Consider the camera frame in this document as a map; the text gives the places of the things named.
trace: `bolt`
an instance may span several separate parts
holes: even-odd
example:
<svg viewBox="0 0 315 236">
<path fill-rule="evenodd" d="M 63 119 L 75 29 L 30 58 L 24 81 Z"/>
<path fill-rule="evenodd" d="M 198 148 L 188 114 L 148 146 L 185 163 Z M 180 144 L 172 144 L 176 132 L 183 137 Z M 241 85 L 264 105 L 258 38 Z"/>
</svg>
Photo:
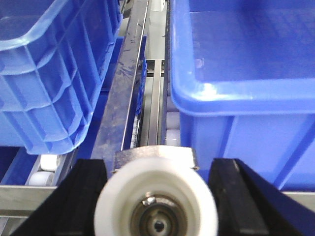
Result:
<svg viewBox="0 0 315 236">
<path fill-rule="evenodd" d="M 147 206 L 149 206 L 149 205 L 151 205 L 151 204 L 153 204 L 155 202 L 156 202 L 156 198 L 155 197 L 148 197 L 148 198 L 146 198 L 145 200 L 142 201 L 142 204 L 145 207 L 147 207 Z"/>
</svg>

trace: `white roller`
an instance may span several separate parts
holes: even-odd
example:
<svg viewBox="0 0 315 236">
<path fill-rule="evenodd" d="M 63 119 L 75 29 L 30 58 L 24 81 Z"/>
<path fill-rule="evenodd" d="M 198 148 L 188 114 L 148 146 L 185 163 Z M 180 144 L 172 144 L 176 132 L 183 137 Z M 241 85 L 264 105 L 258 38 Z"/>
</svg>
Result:
<svg viewBox="0 0 315 236">
<path fill-rule="evenodd" d="M 49 171 L 39 171 L 32 174 L 29 185 L 31 186 L 49 186 L 54 178 L 54 173 Z"/>
<path fill-rule="evenodd" d="M 177 109 L 177 107 L 175 107 L 171 97 L 167 97 L 167 111 L 168 112 L 178 112 L 178 109 Z"/>
<path fill-rule="evenodd" d="M 171 83 L 167 83 L 167 96 L 171 95 Z"/>
<path fill-rule="evenodd" d="M 181 145 L 181 132 L 179 129 L 168 129 L 166 131 L 166 145 L 169 146 Z"/>
<path fill-rule="evenodd" d="M 181 162 L 139 158 L 123 166 L 103 188 L 94 214 L 96 236 L 131 236 L 135 207 L 150 194 L 168 196 L 182 206 L 188 236 L 216 236 L 218 216 L 208 186 Z"/>
<path fill-rule="evenodd" d="M 40 167 L 44 171 L 56 171 L 60 163 L 60 158 L 58 155 L 41 155 L 40 157 Z"/>
<path fill-rule="evenodd" d="M 166 128 L 180 129 L 179 112 L 166 113 Z"/>
</svg>

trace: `metal frame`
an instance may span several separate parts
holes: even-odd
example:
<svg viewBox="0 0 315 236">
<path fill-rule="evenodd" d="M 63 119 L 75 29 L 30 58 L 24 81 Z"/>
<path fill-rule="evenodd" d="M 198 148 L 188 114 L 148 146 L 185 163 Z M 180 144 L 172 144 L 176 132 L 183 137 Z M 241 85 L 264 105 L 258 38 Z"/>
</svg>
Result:
<svg viewBox="0 0 315 236">
<path fill-rule="evenodd" d="M 56 188 L 2 185 L 0 187 L 0 216 L 26 218 Z"/>
</svg>

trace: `blue plastic panel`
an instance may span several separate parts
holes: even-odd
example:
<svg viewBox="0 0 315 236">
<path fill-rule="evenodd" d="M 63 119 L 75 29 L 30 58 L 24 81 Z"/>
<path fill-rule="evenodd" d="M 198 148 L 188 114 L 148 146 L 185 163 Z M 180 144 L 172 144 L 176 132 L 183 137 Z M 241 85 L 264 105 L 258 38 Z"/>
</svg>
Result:
<svg viewBox="0 0 315 236">
<path fill-rule="evenodd" d="M 172 0 L 171 19 L 171 95 L 202 177 L 239 158 L 314 191 L 315 2 Z"/>
<path fill-rule="evenodd" d="M 114 0 L 0 1 L 0 146 L 62 154 L 84 140 L 120 21 Z"/>
</svg>

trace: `metal rail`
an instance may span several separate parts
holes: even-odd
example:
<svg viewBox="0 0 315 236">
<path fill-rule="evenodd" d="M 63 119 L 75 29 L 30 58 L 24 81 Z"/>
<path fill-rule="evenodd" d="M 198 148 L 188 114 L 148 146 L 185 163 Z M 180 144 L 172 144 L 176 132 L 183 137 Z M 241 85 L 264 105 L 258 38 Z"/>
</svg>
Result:
<svg viewBox="0 0 315 236">
<path fill-rule="evenodd" d="M 115 152 L 130 147 L 131 134 L 128 131 L 133 125 L 136 97 L 139 92 L 136 74 L 147 12 L 150 7 L 149 2 L 149 0 L 135 0 L 134 2 L 92 151 L 91 159 L 103 159 L 107 168 L 113 167 Z M 111 170 L 108 169 L 107 173 L 111 176 Z"/>
<path fill-rule="evenodd" d="M 154 63 L 154 74 L 153 74 L 153 87 L 152 87 L 152 100 L 151 100 L 151 111 L 150 111 L 148 145 L 157 145 L 158 144 L 158 124 L 159 124 L 159 111 L 160 111 L 161 72 L 162 72 L 162 60 L 155 60 L 155 63 Z"/>
</svg>

